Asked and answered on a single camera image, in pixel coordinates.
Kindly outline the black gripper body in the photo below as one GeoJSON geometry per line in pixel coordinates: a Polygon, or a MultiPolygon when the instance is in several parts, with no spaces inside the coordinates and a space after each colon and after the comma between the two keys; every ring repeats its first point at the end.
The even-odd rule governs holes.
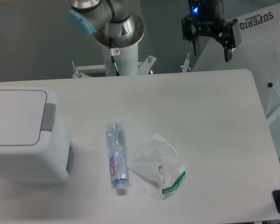
{"type": "Polygon", "coordinates": [[[217,37],[223,30],[222,0],[188,0],[192,25],[200,36],[217,37]]]}

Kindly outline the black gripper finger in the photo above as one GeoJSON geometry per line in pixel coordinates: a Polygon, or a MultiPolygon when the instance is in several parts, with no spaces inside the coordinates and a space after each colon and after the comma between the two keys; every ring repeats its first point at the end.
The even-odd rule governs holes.
{"type": "Polygon", "coordinates": [[[215,19],[214,27],[214,39],[224,48],[224,60],[229,62],[232,59],[232,49],[238,45],[238,19],[215,19]]]}
{"type": "Polygon", "coordinates": [[[197,56],[196,43],[199,39],[199,32],[193,32],[193,28],[193,21],[188,14],[182,19],[182,36],[184,40],[188,40],[193,45],[194,55],[197,56]]]}

